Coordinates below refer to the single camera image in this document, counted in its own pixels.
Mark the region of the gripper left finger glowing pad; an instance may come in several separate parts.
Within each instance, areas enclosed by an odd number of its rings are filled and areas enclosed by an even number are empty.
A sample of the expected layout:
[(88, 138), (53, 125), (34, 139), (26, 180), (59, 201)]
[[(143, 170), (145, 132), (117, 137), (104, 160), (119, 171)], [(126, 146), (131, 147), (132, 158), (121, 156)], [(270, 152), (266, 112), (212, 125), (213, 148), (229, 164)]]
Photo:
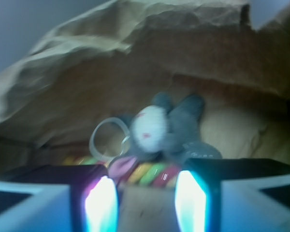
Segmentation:
[(23, 166), (0, 175), (0, 232), (115, 232), (116, 186), (105, 166)]

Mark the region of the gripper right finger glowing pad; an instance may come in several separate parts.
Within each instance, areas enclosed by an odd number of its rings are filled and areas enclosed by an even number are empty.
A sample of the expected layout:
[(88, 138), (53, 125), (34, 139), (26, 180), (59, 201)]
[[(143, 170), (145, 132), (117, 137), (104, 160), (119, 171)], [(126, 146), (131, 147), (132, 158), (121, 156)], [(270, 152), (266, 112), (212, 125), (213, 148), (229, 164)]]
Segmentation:
[(174, 196), (182, 232), (290, 232), (290, 165), (189, 159)]

